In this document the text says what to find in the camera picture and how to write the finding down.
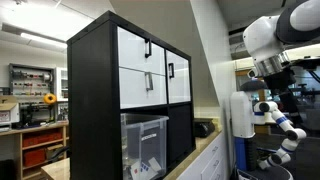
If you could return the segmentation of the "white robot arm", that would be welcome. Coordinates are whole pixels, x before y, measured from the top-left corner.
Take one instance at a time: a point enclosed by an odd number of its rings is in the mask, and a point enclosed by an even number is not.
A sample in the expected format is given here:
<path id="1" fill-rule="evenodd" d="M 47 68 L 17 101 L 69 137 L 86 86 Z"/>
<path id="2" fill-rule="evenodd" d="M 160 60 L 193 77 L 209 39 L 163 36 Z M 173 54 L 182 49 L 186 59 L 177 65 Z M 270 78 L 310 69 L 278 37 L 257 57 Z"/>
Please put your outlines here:
<path id="1" fill-rule="evenodd" d="M 280 15 L 261 16 L 243 32 L 247 52 L 257 76 L 282 71 L 288 45 L 302 44 L 320 35 L 320 0 L 297 0 Z"/>

